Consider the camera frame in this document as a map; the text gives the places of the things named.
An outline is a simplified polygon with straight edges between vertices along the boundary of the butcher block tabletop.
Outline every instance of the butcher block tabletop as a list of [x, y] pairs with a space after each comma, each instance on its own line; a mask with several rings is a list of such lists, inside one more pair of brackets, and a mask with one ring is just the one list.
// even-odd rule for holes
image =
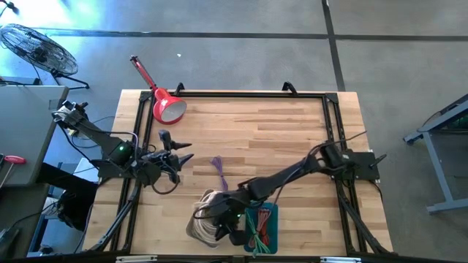
[[[141, 90], [123, 90], [118, 103], [115, 132], [132, 132]], [[338, 92], [346, 138], [365, 130], [358, 95]], [[297, 98], [227, 98], [186, 97], [187, 111], [176, 124], [153, 122], [150, 144], [162, 148], [158, 131], [167, 129], [176, 142], [190, 142], [191, 147], [173, 153], [193, 153], [179, 172], [181, 183], [171, 194], [158, 195], [151, 187], [142, 190], [135, 222], [132, 254], [241, 255], [242, 246], [229, 238], [211, 249], [186, 235], [186, 225], [193, 204], [206, 189], [221, 190], [216, 168], [210, 163], [222, 157], [223, 172], [230, 190], [255, 176], [268, 176], [302, 159], [310, 148], [327, 140], [320, 99]], [[143, 140], [146, 116], [143, 113], [140, 141]], [[333, 127], [333, 107], [329, 107]], [[130, 140], [130, 136], [121, 136]], [[348, 143], [354, 151], [367, 151], [366, 135]], [[90, 248], [106, 232], [116, 217], [123, 179], [111, 179], [99, 187], [92, 208], [83, 249]], [[155, 184], [164, 191], [172, 183], [163, 175]], [[356, 181], [361, 216], [384, 248], [392, 251], [384, 209], [379, 192], [367, 181]], [[331, 179], [315, 173], [284, 187], [278, 201], [278, 256], [346, 255], [336, 187]], [[121, 241], [127, 230], [122, 226]], [[350, 220], [353, 243], [358, 249], [355, 225]]]

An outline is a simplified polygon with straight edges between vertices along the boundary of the fan grille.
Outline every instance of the fan grille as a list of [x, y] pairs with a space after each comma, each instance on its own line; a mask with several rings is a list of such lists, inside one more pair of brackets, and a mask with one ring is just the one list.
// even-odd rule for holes
[[47, 72], [65, 76], [78, 72], [75, 58], [62, 46], [45, 35], [18, 24], [0, 28], [1, 41], [13, 53]]

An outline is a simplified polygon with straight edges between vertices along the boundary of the fan stand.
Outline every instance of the fan stand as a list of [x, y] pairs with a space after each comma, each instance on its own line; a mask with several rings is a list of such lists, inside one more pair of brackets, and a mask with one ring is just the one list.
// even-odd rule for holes
[[65, 76], [63, 75], [62, 73], [58, 72], [57, 70], [55, 69], [52, 69], [52, 71], [50, 72], [50, 74], [52, 75], [53, 79], [56, 81], [57, 85], [60, 85], [60, 83], [58, 82], [57, 80], [57, 77], [64, 77], [66, 79], [69, 79], [69, 80], [73, 80], [73, 81], [76, 81], [78, 83], [82, 83], [84, 84], [84, 86], [78, 86], [78, 87], [73, 87], [73, 88], [69, 88], [69, 90], [74, 90], [74, 89], [81, 89], [81, 88], [85, 88], [85, 89], [89, 89], [89, 84], [82, 81], [82, 80], [77, 80], [73, 77], [69, 77], [69, 76]]

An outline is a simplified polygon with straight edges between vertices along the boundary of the lamp shade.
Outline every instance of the lamp shade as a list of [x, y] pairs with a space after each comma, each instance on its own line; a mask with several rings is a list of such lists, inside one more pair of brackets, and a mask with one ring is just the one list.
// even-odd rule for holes
[[165, 88], [156, 88], [156, 104], [153, 108], [154, 118], [162, 124], [173, 124], [182, 119], [187, 103], [178, 97], [171, 96]]

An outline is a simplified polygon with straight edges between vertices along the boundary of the red handle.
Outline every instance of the red handle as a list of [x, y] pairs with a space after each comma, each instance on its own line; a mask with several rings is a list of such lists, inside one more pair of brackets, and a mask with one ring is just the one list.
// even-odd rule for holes
[[25, 164], [26, 163], [26, 159], [24, 159], [23, 157], [19, 157], [19, 156], [5, 156], [4, 160], [12, 164]]

